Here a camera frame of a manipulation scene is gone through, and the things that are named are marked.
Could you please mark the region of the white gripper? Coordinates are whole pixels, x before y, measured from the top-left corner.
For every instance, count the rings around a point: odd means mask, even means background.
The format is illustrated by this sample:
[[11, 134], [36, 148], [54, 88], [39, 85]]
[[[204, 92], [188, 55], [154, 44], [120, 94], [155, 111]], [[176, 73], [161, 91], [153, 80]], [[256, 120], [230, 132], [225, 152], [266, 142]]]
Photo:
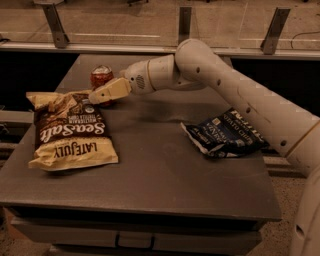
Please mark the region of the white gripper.
[[136, 62], [122, 70], [120, 75], [124, 78], [114, 78], [92, 91], [88, 96], [89, 101], [101, 104], [120, 99], [128, 96], [131, 88], [137, 95], [177, 89], [180, 77], [173, 55]]

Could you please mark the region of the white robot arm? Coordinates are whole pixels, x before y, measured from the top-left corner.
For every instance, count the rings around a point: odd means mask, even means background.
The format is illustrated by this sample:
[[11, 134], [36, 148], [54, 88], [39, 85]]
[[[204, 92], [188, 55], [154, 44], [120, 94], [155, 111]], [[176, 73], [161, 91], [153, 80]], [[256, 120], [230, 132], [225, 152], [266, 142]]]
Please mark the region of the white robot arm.
[[213, 88], [307, 177], [289, 256], [320, 256], [320, 118], [228, 66], [197, 39], [173, 55], [137, 62], [89, 94], [93, 104], [162, 89]]

